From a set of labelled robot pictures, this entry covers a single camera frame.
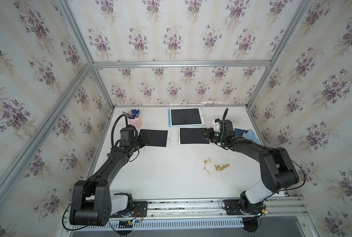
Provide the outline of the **pink pen cup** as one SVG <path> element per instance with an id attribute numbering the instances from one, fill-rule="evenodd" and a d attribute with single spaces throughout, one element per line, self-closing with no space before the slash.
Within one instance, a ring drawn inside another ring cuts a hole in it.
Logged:
<path id="1" fill-rule="evenodd" d="M 128 123 L 130 125 L 133 125 L 137 130 L 142 127 L 141 117 L 138 117 L 138 116 L 134 116 L 134 115 L 128 116 Z"/>

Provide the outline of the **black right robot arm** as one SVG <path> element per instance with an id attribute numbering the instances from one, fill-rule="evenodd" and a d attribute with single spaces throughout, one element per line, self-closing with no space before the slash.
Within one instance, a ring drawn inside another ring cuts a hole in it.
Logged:
<path id="1" fill-rule="evenodd" d="M 228 109 L 222 119 L 216 119 L 213 127 L 201 132 L 204 139 L 225 150 L 241 153 L 260 165 L 261 180 L 252 188 L 241 193 L 235 206 L 225 201 L 226 210 L 239 209 L 244 215 L 259 215 L 264 200 L 281 190 L 289 190 L 299 183 L 299 174 L 288 152 L 282 148 L 263 146 L 252 130 L 233 128 L 226 119 Z"/>

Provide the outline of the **white framed tablet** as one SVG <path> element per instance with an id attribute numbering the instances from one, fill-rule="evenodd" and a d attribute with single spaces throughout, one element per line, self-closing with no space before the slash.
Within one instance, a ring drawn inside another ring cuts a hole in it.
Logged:
<path id="1" fill-rule="evenodd" d="M 150 142 L 146 146 L 169 148 L 171 144 L 171 130 L 141 129 L 139 132 L 144 138 L 149 137 Z"/>
<path id="2" fill-rule="evenodd" d="M 207 128 L 180 128 L 179 138 L 180 144 L 209 144 L 210 142 L 205 139 L 201 133 L 206 131 Z"/>

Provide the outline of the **dark blue book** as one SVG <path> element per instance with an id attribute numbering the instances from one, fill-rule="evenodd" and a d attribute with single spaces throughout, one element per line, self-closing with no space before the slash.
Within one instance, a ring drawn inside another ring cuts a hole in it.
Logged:
<path id="1" fill-rule="evenodd" d="M 235 128 L 234 133 L 235 133 L 235 136 L 247 137 L 248 130 Z"/>

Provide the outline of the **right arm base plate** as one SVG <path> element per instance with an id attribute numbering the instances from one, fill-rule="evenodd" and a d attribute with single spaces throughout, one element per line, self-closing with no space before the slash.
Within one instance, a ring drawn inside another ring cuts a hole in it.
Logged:
<path id="1" fill-rule="evenodd" d="M 221 202 L 221 208 L 227 215 L 262 215 L 265 207 L 263 202 L 251 204 L 240 199 L 225 199 Z"/>

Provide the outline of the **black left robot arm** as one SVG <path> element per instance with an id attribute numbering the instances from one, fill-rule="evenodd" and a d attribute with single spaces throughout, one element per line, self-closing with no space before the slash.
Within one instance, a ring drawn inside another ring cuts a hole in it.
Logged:
<path id="1" fill-rule="evenodd" d="M 105 226 L 111 215 L 130 216 L 134 210 L 132 195 L 129 193 L 110 193 L 110 186 L 118 172 L 132 161 L 134 153 L 151 143 L 149 134 L 140 135 L 136 127 L 129 124 L 126 114 L 126 126 L 120 130 L 120 139 L 111 141 L 110 153 L 105 163 L 86 180 L 79 180 L 73 187 L 72 200 L 65 210 L 73 231 L 89 226 Z"/>

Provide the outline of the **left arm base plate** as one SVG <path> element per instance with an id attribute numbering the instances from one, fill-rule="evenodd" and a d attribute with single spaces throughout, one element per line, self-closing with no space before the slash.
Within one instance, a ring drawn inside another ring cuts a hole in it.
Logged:
<path id="1" fill-rule="evenodd" d="M 112 214 L 111 218 L 131 218 L 146 217 L 148 210 L 147 201 L 134 201 L 132 205 L 128 205 L 125 210 Z"/>

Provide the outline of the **small green circuit board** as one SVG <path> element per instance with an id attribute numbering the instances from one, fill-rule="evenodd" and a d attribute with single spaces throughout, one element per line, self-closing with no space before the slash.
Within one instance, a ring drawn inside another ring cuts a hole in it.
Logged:
<path id="1" fill-rule="evenodd" d="M 143 218 L 136 218 L 136 219 L 132 219 L 132 220 L 119 221 L 118 228 L 119 229 L 132 229 L 135 224 L 141 223 L 142 221 L 143 221 Z"/>

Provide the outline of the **blue framed drawing tablet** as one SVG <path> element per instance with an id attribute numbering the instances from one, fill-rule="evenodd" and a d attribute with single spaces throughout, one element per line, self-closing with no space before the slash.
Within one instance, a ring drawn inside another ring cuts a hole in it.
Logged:
<path id="1" fill-rule="evenodd" d="M 202 108 L 172 108 L 168 116 L 169 127 L 206 124 Z"/>

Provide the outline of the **light blue microfiber cloth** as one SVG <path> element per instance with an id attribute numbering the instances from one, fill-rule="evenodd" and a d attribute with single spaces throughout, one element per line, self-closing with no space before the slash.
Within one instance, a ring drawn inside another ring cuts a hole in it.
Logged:
<path id="1" fill-rule="evenodd" d="M 247 140 L 250 140 L 258 145 L 261 145 L 260 140 L 257 138 L 255 132 L 252 129 L 249 129 L 247 132 L 244 132 L 242 136 Z"/>

